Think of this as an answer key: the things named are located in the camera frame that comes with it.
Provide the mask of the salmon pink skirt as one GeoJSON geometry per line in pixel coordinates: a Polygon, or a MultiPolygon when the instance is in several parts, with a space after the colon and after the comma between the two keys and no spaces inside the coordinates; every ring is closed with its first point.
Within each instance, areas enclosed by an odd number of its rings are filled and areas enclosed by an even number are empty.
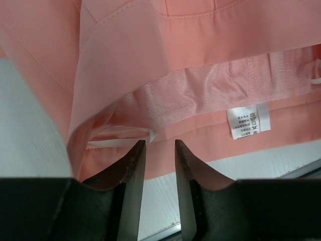
{"type": "Polygon", "coordinates": [[[320,139],[320,1],[1,1],[1,56],[55,123],[74,178],[147,142],[210,162],[320,139]]]}

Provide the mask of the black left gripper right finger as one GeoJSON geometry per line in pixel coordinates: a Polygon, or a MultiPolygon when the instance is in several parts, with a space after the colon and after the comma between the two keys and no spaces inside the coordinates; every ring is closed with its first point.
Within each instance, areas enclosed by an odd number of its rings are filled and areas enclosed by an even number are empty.
{"type": "Polygon", "coordinates": [[[320,179],[233,180],[175,141],[183,240],[320,240],[320,179]]]}

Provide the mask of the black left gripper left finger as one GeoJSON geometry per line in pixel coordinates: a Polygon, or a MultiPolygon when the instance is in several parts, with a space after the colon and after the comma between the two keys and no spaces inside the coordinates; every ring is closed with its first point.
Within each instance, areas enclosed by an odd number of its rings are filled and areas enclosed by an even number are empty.
{"type": "Polygon", "coordinates": [[[1,240],[137,240],[146,143],[98,174],[1,178],[1,240]]]}

